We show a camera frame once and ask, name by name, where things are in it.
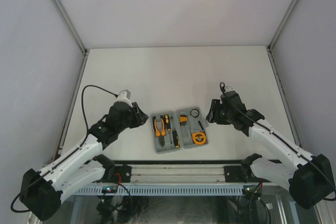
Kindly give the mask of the black electrical tape roll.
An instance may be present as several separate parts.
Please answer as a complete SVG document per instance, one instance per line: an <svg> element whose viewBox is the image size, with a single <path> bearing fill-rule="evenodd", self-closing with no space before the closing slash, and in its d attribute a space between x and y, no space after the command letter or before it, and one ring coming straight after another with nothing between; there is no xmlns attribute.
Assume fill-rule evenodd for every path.
<svg viewBox="0 0 336 224"><path fill-rule="evenodd" d="M194 118L197 118L199 116L199 110L198 109L192 109L190 111L190 115Z"/></svg>

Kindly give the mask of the orange handled pliers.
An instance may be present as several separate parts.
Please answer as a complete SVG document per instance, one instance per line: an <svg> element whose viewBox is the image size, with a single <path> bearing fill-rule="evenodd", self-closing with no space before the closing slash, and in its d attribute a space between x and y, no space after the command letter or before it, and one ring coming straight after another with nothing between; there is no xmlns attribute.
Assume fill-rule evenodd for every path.
<svg viewBox="0 0 336 224"><path fill-rule="evenodd" d="M154 131L155 131L155 137L158 138L159 145L161 147L164 147L165 146L164 137L166 136L164 119L160 117L160 119L158 120L156 117L154 117L153 126L154 126Z"/></svg>

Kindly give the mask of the orange tape measure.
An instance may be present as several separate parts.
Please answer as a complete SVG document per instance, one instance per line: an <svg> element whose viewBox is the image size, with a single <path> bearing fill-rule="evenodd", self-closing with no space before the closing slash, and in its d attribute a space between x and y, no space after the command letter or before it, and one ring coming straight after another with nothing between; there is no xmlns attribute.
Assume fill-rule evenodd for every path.
<svg viewBox="0 0 336 224"><path fill-rule="evenodd" d="M193 143L196 145L204 145L207 142L207 137L205 132L192 133Z"/></svg>

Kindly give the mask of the grey plastic tool case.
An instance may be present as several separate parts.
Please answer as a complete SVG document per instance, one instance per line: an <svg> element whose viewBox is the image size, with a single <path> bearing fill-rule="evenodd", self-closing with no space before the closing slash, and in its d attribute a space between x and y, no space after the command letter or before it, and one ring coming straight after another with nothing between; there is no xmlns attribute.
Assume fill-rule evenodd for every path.
<svg viewBox="0 0 336 224"><path fill-rule="evenodd" d="M198 109L200 112L200 115L197 118L194 118L190 115L190 111L192 109ZM158 142L158 138L155 137L155 131L154 131L154 126L153 126L153 118L156 117L158 120L160 117L164 119L164 115L168 114L170 117L171 121L171 130L166 131L166 136L164 137L165 139L165 146L161 147ZM180 115L185 114L188 116L188 121L187 121L187 126L180 126ZM198 121L201 121L204 131L201 130ZM209 143L208 136L206 133L206 128L208 127L208 122L205 121L205 118L201 114L201 110L197 106L192 106L189 108L184 108L184 109L179 109L177 111L166 111L166 112L159 112L159 113L154 113L151 115L151 124L152 124L152 130L153 130L153 138L154 138L154 148L155 151L158 154L164 154L168 152L173 152L177 151L181 148L195 148L195 147L201 147L205 146ZM172 136L172 131L177 130L178 133L178 138L180 140L180 147L175 148L173 144L173 136ZM207 137L207 142L204 145L196 145L193 143L192 140L192 133L196 132L205 132L206 137Z"/></svg>

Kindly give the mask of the hex key set orange holder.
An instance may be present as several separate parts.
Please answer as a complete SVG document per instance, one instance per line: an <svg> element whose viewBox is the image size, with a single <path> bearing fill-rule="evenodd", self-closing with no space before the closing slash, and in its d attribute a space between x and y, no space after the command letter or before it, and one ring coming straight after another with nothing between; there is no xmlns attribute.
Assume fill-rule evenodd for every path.
<svg viewBox="0 0 336 224"><path fill-rule="evenodd" d="M185 114L180 115L180 126L187 126L188 116Z"/></svg>

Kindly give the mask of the black yellow screwdriver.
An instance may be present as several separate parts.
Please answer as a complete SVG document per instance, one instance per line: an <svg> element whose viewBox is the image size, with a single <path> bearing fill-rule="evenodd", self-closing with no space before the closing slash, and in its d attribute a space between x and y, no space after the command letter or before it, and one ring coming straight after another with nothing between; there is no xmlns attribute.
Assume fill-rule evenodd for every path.
<svg viewBox="0 0 336 224"><path fill-rule="evenodd" d="M170 121L170 117L168 114L164 115L164 125L165 125L165 129L167 131L171 130L171 121Z"/></svg>
<svg viewBox="0 0 336 224"><path fill-rule="evenodd" d="M172 131L172 136L173 136L173 144L174 144L175 148L179 148L180 147L180 140L179 140L177 130Z"/></svg>

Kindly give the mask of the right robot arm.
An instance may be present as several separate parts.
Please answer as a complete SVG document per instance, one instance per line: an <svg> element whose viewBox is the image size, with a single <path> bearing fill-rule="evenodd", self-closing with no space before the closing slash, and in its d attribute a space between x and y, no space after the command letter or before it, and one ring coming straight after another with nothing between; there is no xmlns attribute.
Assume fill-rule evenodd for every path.
<svg viewBox="0 0 336 224"><path fill-rule="evenodd" d="M278 163L254 153L241 162L241 175L252 182L262 178L289 191L295 202L310 209L322 200L335 201L335 182L329 159L313 155L292 143L255 109L246 109L236 91L222 91L220 99L213 99L206 116L209 123L232 125L275 155Z"/></svg>

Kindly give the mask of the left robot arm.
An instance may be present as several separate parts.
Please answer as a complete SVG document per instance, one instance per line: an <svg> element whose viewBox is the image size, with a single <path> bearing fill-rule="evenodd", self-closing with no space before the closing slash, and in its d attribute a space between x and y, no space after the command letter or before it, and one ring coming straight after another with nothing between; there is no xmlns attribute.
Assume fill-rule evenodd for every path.
<svg viewBox="0 0 336 224"><path fill-rule="evenodd" d="M124 130L143 126L148 118L135 102L115 102L72 149L38 171L31 168L25 172L19 200L39 220L45 221L87 184L113 180L114 164L103 155L103 150Z"/></svg>

